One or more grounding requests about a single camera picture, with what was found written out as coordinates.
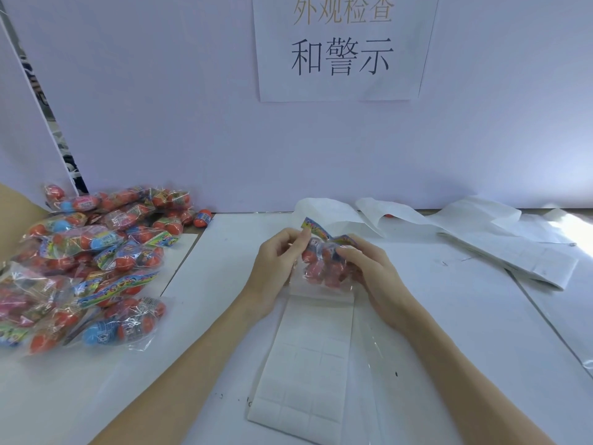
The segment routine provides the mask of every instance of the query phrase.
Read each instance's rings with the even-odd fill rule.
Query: forearm
[[[255,321],[257,317],[240,295],[91,445],[181,443],[227,360]]]
[[[407,334],[447,405],[465,445],[553,445],[523,412],[486,378],[423,308]]]

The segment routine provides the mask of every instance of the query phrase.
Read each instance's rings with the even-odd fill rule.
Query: white paper sign
[[[253,0],[261,101],[417,98],[438,0]]]

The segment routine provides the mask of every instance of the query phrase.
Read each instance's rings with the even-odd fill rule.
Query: person's left hand
[[[305,251],[310,238],[308,228],[302,231],[286,228],[260,246],[251,275],[240,295],[256,320],[270,314],[294,262]]]

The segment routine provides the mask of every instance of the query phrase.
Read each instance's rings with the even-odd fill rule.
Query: person's right hand
[[[357,267],[355,279],[367,290],[371,305],[391,327],[406,334],[420,305],[402,282],[385,250],[350,235],[359,249],[339,247],[337,253]]]

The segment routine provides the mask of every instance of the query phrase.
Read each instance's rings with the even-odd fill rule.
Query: white partition
[[[439,0],[419,99],[380,103],[261,103],[251,0],[4,2],[90,190],[593,203],[593,0]]]
[[[45,206],[43,184],[74,194],[66,164],[0,19],[0,183]]]

